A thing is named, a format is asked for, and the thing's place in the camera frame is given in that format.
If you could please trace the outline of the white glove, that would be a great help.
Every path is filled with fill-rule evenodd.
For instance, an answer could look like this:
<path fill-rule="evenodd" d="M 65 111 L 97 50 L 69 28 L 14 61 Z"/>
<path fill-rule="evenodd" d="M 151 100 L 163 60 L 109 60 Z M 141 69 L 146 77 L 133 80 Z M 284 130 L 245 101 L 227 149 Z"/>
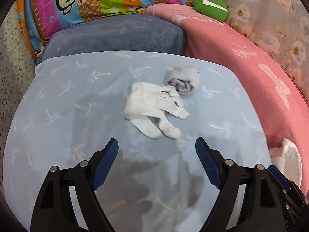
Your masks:
<path fill-rule="evenodd" d="M 129 120 L 142 134 L 151 139 L 162 135 L 179 139 L 181 131 L 166 117 L 171 114 L 179 119 L 187 119 L 190 114 L 172 86 L 160 86 L 147 82 L 135 82 L 124 108 L 124 118 Z"/>

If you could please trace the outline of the white plastic trash bag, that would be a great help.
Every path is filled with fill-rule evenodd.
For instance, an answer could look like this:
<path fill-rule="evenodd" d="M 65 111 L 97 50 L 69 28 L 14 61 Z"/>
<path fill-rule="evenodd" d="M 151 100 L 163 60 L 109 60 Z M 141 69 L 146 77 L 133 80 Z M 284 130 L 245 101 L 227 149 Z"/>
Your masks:
<path fill-rule="evenodd" d="M 283 139 L 281 147 L 269 149 L 271 162 L 289 180 L 301 187 L 303 170 L 302 160 L 296 145 L 289 139 Z"/>

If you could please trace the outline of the pink fleece blanket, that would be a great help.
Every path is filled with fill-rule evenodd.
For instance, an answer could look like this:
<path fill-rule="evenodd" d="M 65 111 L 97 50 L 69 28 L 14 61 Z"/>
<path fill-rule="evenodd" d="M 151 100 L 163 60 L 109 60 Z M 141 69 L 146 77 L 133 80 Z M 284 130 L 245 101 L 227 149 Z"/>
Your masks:
<path fill-rule="evenodd" d="M 268 147 L 287 138 L 302 160 L 301 190 L 308 193 L 308 102 L 283 69 L 252 41 L 189 6 L 155 4 L 147 14 L 180 26 L 187 34 L 185 55 L 232 70 L 250 97 Z"/>

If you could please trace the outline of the light blue palm-print sheet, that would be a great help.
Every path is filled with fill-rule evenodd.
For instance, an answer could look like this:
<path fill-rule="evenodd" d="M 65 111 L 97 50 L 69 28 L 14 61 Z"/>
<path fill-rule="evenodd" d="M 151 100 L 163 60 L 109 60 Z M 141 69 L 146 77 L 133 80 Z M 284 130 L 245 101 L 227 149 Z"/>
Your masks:
<path fill-rule="evenodd" d="M 135 82 L 163 85 L 176 66 L 192 66 L 201 83 L 184 107 L 190 117 L 169 121 L 179 139 L 150 139 L 123 110 Z M 5 199 L 30 228 L 48 170 L 76 166 L 119 143 L 98 200 L 116 231 L 199 231 L 218 195 L 195 152 L 203 137 L 238 165 L 270 165 L 257 113 L 237 77 L 214 63 L 150 52 L 97 52 L 39 64 L 13 118 L 4 152 Z"/>

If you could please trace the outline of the grey rolled sock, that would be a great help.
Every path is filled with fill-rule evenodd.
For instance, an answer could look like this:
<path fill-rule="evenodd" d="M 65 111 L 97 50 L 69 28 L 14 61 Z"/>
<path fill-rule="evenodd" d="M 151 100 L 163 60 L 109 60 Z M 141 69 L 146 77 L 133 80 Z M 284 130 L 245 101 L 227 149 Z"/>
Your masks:
<path fill-rule="evenodd" d="M 199 87 L 201 73 L 194 67 L 178 66 L 166 73 L 165 85 L 173 86 L 180 95 L 187 96 Z"/>

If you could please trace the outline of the grey floral bedsheet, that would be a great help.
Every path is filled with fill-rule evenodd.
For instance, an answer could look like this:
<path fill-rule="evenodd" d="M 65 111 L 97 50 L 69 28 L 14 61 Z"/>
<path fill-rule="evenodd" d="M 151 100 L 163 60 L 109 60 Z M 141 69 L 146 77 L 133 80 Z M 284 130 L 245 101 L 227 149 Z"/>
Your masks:
<path fill-rule="evenodd" d="M 300 0 L 223 0 L 228 25 L 263 49 L 308 98 L 308 12 Z"/>

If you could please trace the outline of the blue-grey velvet cushion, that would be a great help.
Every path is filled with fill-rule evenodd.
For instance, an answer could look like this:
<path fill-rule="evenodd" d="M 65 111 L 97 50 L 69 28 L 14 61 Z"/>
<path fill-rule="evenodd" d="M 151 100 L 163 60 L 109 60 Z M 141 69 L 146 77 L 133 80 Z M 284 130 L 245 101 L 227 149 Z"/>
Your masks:
<path fill-rule="evenodd" d="M 183 55 L 185 46 L 185 31 L 167 20 L 149 14 L 117 15 L 85 21 L 54 33 L 36 63 L 101 51 Z"/>

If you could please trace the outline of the green checkmark plush cushion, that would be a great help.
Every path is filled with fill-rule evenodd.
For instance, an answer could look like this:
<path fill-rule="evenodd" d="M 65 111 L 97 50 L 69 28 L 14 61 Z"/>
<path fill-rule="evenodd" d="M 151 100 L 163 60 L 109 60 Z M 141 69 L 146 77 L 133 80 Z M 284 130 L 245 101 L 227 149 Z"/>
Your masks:
<path fill-rule="evenodd" d="M 229 15 L 223 0 L 193 0 L 193 9 L 220 22 L 225 21 Z"/>

